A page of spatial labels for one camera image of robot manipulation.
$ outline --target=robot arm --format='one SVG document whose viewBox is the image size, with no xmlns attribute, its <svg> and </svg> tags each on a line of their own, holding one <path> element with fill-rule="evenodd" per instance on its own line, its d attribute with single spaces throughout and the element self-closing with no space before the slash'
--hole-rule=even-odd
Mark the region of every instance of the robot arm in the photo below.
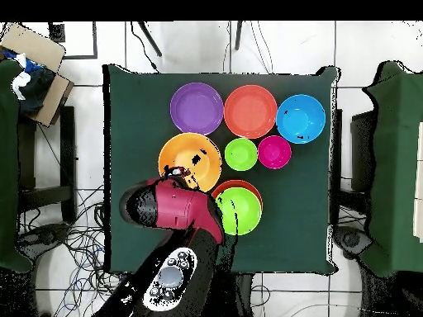
<svg viewBox="0 0 423 317">
<path fill-rule="evenodd" d="M 172 233 L 93 317 L 200 317 L 224 238 L 221 212 L 210 195 L 188 188 L 183 171 L 174 176 L 174 170 L 122 196 L 127 222 Z"/>
</svg>

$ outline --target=pink bowl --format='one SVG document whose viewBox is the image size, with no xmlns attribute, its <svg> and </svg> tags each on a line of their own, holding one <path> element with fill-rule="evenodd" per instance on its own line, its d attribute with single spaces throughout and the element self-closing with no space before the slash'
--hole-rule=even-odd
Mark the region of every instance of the pink bowl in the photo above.
<svg viewBox="0 0 423 317">
<path fill-rule="evenodd" d="M 259 161 L 270 169 L 285 166 L 291 158 L 291 146 L 281 136 L 268 136 L 259 144 Z"/>
</svg>

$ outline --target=floor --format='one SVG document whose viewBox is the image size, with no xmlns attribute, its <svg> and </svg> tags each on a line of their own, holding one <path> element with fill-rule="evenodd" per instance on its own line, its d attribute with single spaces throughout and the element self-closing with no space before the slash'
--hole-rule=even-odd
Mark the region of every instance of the floor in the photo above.
<svg viewBox="0 0 423 317">
<path fill-rule="evenodd" d="M 24 24 L 48 35 L 46 23 Z M 87 205 L 103 199 L 102 190 L 94 192 L 103 184 L 104 166 L 101 65 L 119 64 L 137 73 L 152 73 L 154 70 L 141 43 L 132 35 L 130 22 L 96 22 L 95 38 L 92 22 L 65 22 L 64 25 L 66 55 L 83 56 L 64 60 L 59 73 L 75 83 L 67 105 L 75 107 L 78 200 L 81 202 L 92 195 L 86 201 Z M 227 25 L 228 21 L 149 22 L 147 27 L 163 52 L 162 58 L 154 53 L 138 24 L 134 23 L 133 27 L 144 41 L 146 54 L 161 73 L 229 73 Z M 348 189 L 348 178 L 351 177 L 348 125 L 352 115 L 373 109 L 361 88 L 372 83 L 378 64 L 384 60 L 401 60 L 415 72 L 423 69 L 423 22 L 261 21 L 258 24 L 257 21 L 248 21 L 243 24 L 238 51 L 234 49 L 235 29 L 236 21 L 233 21 L 232 73 L 266 73 L 260 55 L 268 70 L 275 73 L 311 74 L 326 65 L 340 68 L 337 107 L 343 110 L 343 125 L 346 126 L 342 132 L 344 178 L 341 186 Z M 88 57 L 95 54 L 94 43 L 97 44 L 97 58 L 90 59 Z M 45 129 L 45 135 L 59 155 L 59 125 Z M 36 181 L 38 187 L 59 184 L 59 165 L 40 130 L 36 134 Z M 58 206 L 48 206 L 42 209 L 35 224 L 60 220 Z M 87 225 L 86 219 L 80 220 L 78 225 Z M 88 225 L 95 225 L 92 215 Z M 258 305 L 254 307 L 254 317 L 357 317 L 362 290 L 357 263 L 343 258 L 335 246 L 332 258 L 339 271 L 329 277 L 257 274 L 254 277 L 254 286 L 257 287 L 252 291 L 252 304 Z M 62 307 L 62 300 L 69 296 L 69 293 L 65 296 L 65 292 L 74 270 L 74 260 L 65 247 L 58 247 L 41 259 L 36 278 L 40 310 L 54 313 Z M 80 309 L 91 306 L 95 310 L 101 306 L 100 298 L 93 301 L 94 291 L 79 293 Z M 68 314 L 64 308 L 58 317 L 83 317 L 78 311 Z"/>
</svg>

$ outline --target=orange bowl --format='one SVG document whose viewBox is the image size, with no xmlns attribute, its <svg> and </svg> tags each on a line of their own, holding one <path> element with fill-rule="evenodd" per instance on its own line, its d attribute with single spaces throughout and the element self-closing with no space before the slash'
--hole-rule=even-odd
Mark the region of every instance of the orange bowl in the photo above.
<svg viewBox="0 0 423 317">
<path fill-rule="evenodd" d="M 221 153 L 208 137 L 186 132 L 174 136 L 163 146 L 159 154 L 160 175 L 166 165 L 189 170 L 191 174 L 185 177 L 187 184 L 207 192 L 221 175 Z"/>
</svg>

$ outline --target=green bowl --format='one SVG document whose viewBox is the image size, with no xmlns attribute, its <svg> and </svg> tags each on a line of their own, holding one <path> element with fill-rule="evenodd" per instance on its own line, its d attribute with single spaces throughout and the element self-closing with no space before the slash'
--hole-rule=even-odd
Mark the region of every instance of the green bowl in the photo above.
<svg viewBox="0 0 423 317">
<path fill-rule="evenodd" d="M 234 139 L 225 147 L 225 161 L 239 172 L 251 169 L 258 157 L 257 147 L 248 139 Z"/>
<path fill-rule="evenodd" d="M 223 230 L 227 234 L 248 234 L 260 222 L 260 201 L 252 191 L 243 187 L 224 190 L 217 196 L 216 203 L 222 212 Z"/>
</svg>

